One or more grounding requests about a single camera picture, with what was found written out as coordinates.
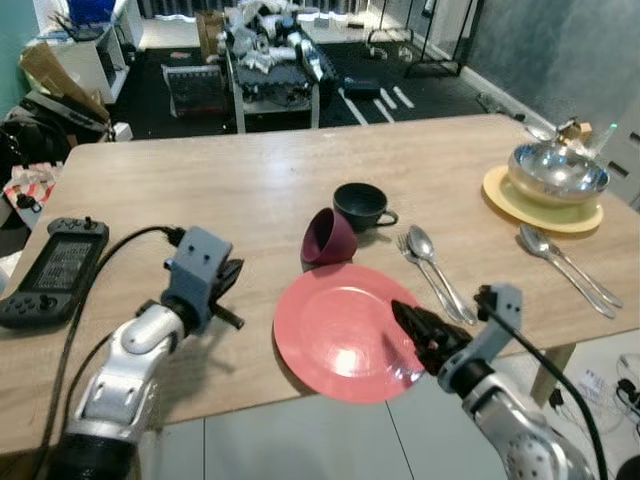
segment cardboard box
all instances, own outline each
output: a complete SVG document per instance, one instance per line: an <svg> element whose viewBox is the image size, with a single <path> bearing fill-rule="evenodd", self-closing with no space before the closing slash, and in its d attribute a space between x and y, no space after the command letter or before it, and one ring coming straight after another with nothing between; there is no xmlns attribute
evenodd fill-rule
<svg viewBox="0 0 640 480"><path fill-rule="evenodd" d="M202 61L218 53L218 34L224 29L224 15L220 12L196 12L198 38L202 50Z"/></svg>
<svg viewBox="0 0 640 480"><path fill-rule="evenodd" d="M52 95L72 98L105 122L109 120L109 112L99 103L99 98L92 98L73 81L46 43L28 48L22 55L20 66Z"/></svg>

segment teal wall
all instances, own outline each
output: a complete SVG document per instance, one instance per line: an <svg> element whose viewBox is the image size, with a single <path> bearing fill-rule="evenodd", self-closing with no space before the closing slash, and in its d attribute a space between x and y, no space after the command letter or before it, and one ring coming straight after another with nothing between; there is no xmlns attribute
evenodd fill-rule
<svg viewBox="0 0 640 480"><path fill-rule="evenodd" d="M0 0L0 118L26 92L27 81L18 61L25 43L37 33L32 0Z"/></svg>

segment cup handle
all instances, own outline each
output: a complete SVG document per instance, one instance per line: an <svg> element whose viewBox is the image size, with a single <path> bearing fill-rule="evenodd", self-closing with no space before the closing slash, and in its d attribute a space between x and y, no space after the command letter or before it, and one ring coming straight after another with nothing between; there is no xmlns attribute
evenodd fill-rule
<svg viewBox="0 0 640 480"><path fill-rule="evenodd" d="M393 210L385 210L382 215L389 215L391 217L391 221L378 222L375 224L376 227L390 227L391 225L395 225L396 223L398 223L398 214Z"/></svg>

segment dark red cup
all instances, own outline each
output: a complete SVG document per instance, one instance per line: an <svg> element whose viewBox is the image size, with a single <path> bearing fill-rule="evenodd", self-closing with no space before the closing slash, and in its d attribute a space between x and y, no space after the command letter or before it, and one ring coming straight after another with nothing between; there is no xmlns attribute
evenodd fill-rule
<svg viewBox="0 0 640 480"><path fill-rule="evenodd" d="M330 208L320 210L307 227L302 240L302 259L315 265L330 265L350 260L358 248L358 239L349 222Z"/></svg>

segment wooden table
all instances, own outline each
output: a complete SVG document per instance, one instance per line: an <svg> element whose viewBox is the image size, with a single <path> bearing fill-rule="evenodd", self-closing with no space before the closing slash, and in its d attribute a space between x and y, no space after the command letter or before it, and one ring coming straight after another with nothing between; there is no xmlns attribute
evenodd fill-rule
<svg viewBox="0 0 640 480"><path fill-rule="evenodd" d="M514 241L517 223L483 200L484 174L527 140L520 125L484 115L81 146L73 150L11 283L15 287L26 273L47 239L47 224L60 216L105 221L111 242L150 224L199 225L231 240L234 255L246 263L221 304L247 324L240 332L212 325L212 333L190 339L172 357L161 373L163 422L307 392L278 360L273 315L284 290L302 273L299 248L309 220L331 204L338 185L349 181L379 186L400 215L398 225L361 239L354 263L393 277L426 307L443 313L394 243L412 223L429 232L441 267L467 299L483 283L508 281L521 288L523 330L540 348L638 328L638 217L625 204L606 194L599 229L580 238L557 238L624 301L612 321L548 264L523 252ZM166 288L162 263L173 252L161 235L152 234L109 263L91 293L67 385L100 338ZM64 330L38 336L1 333L0 453L38 444L65 335ZM516 351L512 342L504 353Z"/></svg>

